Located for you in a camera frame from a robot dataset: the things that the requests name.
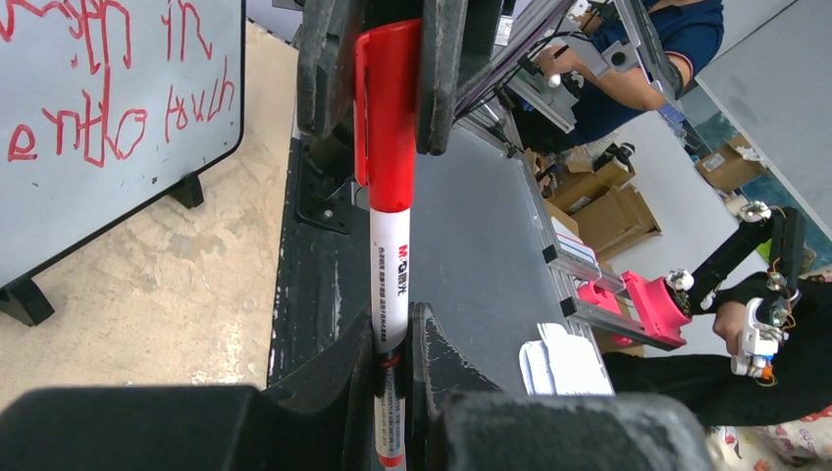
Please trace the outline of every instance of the pink bracket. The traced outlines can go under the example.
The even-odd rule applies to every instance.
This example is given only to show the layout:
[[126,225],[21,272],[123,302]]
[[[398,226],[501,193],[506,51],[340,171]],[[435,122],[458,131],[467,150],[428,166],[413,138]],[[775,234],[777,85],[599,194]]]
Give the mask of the pink bracket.
[[667,292],[664,279],[658,278],[649,282],[633,272],[625,272],[621,278],[633,299],[645,327],[645,334],[675,347],[687,344],[682,339],[681,327],[689,324],[691,318],[676,307],[676,303]]
[[[615,294],[606,289],[599,288],[593,282],[589,282],[578,288],[578,297],[601,309],[605,309],[619,316],[621,315],[621,309],[618,307],[618,300],[615,299]],[[621,346],[630,346],[633,344],[632,339],[627,339],[623,336],[615,335],[610,336],[610,338]]]

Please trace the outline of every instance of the navy blue shirt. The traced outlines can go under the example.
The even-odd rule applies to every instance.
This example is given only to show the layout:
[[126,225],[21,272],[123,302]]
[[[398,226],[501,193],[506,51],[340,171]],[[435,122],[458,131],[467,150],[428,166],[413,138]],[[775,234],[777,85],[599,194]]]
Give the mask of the navy blue shirt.
[[[658,0],[642,1],[648,10],[658,3]],[[713,59],[722,44],[722,0],[662,8],[651,13],[650,20],[664,52],[687,60],[694,76]],[[603,51],[626,37],[624,25],[613,21],[604,22],[590,39],[599,51]],[[600,139],[644,113],[618,103],[588,80],[572,112],[577,123],[569,138],[575,145]]]

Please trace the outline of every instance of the marble-patterned surface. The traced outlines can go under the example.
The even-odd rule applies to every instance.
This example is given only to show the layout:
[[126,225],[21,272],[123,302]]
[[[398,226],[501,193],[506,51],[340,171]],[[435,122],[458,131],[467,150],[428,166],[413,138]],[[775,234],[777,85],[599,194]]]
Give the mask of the marble-patterned surface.
[[57,312],[0,315],[0,408],[52,385],[265,386],[296,53],[247,33],[245,135],[205,203],[162,198],[38,275]]

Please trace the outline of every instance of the marker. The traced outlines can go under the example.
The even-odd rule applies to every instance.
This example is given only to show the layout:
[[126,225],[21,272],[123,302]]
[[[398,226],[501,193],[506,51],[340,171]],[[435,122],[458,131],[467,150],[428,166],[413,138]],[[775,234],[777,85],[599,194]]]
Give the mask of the marker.
[[388,468],[404,460],[404,337],[421,26],[420,20],[380,26],[361,34],[355,47],[355,178],[370,196],[376,452]]

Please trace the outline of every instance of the patterned cloth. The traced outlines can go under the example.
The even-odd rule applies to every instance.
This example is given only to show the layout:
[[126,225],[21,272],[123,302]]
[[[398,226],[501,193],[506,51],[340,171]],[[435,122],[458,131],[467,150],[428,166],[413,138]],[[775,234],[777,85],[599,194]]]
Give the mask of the patterned cloth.
[[717,427],[708,445],[721,470],[832,469],[832,406],[768,427]]

